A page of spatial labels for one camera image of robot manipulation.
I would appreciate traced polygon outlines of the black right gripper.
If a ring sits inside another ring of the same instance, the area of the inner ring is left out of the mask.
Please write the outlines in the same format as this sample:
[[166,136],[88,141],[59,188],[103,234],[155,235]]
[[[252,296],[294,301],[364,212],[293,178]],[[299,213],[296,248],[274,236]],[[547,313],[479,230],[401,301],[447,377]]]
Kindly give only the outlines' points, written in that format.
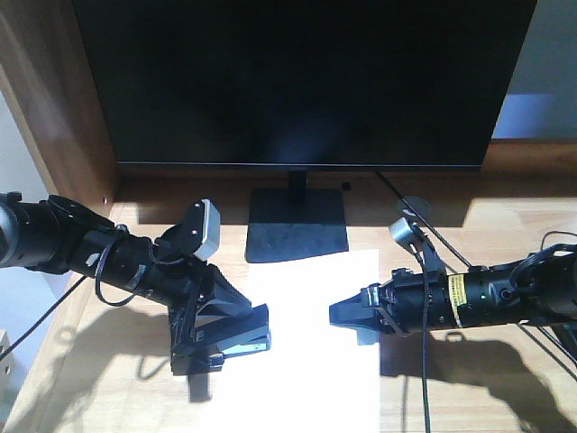
[[367,288],[329,307],[329,322],[335,327],[359,328],[358,345],[374,345],[380,333],[408,336],[423,329],[451,327],[451,305],[446,271],[413,273],[399,268],[385,283]]

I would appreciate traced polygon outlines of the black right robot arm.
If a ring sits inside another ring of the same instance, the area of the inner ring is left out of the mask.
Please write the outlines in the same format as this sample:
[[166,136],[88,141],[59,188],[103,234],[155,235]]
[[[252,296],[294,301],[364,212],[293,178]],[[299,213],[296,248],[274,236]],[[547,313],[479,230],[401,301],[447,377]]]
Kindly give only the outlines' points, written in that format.
[[423,330],[488,327],[526,322],[556,326],[576,319],[576,247],[554,244],[523,260],[447,273],[426,248],[425,269],[392,272],[329,308],[330,323],[409,336]]

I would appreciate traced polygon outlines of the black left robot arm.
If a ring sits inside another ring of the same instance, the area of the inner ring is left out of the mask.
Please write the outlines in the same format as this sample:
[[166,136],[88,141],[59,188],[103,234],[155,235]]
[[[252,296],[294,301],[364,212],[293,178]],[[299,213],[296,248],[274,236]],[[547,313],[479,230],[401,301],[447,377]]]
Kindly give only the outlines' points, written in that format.
[[24,203],[1,197],[1,265],[50,274],[77,272],[165,305],[172,350],[192,355],[202,346],[227,352],[252,340],[252,305],[209,263],[220,243],[220,214],[207,198],[156,240],[137,236],[87,207],[51,195]]

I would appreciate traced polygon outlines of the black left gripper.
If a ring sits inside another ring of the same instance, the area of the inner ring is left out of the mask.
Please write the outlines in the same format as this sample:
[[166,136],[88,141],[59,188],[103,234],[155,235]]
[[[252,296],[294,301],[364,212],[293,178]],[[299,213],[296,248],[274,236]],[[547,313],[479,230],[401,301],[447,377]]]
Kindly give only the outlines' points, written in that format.
[[245,298],[213,264],[171,251],[160,258],[160,248],[148,238],[140,238],[149,268],[135,293],[170,308],[183,307],[197,316],[202,326],[218,318],[246,316],[252,309]]

